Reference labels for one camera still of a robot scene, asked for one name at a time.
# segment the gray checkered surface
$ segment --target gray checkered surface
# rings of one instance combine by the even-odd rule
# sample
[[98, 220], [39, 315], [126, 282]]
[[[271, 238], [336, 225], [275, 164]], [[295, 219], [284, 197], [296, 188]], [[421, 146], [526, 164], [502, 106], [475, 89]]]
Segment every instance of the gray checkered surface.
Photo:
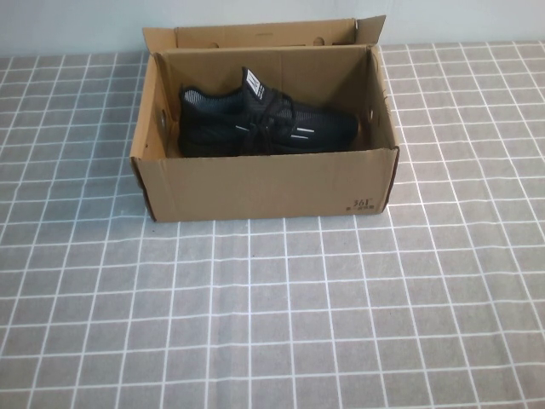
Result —
[[381, 54], [383, 214], [179, 224], [146, 53], [0, 58], [0, 408], [545, 408], [543, 43]]

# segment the shoe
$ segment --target shoe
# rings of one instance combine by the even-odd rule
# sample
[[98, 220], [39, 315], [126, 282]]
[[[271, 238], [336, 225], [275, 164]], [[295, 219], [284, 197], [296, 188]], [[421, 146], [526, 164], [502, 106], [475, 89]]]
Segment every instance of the shoe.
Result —
[[242, 86], [221, 96], [181, 89], [178, 144], [187, 158], [348, 150], [355, 115], [294, 102], [243, 68]]

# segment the shoelace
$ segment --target shoelace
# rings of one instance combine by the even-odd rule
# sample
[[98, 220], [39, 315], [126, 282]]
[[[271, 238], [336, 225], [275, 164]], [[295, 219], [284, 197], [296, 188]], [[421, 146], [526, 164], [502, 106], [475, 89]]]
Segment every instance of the shoelace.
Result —
[[[288, 128], [286, 128], [285, 133], [291, 134], [297, 126], [293, 99], [277, 89], [272, 89], [272, 92], [273, 96], [263, 113], [255, 118], [255, 122], [250, 121], [250, 132], [244, 138], [241, 149], [241, 154], [243, 155], [259, 154], [260, 147], [258, 146], [258, 142], [261, 142], [266, 155], [274, 154], [273, 135], [278, 133], [278, 127], [287, 125]], [[278, 116], [284, 110], [284, 101], [287, 101], [290, 106], [291, 118], [281, 118]]]

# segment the cardboard box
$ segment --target cardboard box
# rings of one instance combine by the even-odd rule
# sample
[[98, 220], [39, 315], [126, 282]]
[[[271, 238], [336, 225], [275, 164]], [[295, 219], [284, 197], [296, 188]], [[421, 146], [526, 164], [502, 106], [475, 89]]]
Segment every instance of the cardboard box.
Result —
[[[159, 222], [370, 215], [388, 202], [399, 160], [374, 47], [385, 17], [253, 26], [146, 28], [151, 53], [130, 160]], [[221, 94], [247, 66], [269, 87], [359, 116], [351, 152], [183, 158], [178, 91]]]

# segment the open cardboard box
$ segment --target open cardboard box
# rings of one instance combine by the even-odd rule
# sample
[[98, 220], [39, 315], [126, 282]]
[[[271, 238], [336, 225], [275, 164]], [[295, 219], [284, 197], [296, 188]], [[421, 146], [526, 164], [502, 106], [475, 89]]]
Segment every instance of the open cardboard box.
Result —
[[[151, 55], [130, 160], [152, 217], [178, 222], [382, 212], [399, 160], [374, 47], [384, 19], [144, 29]], [[180, 87], [231, 91], [241, 84], [242, 66], [295, 101], [357, 114], [362, 132], [353, 150], [183, 158], [176, 143]]]

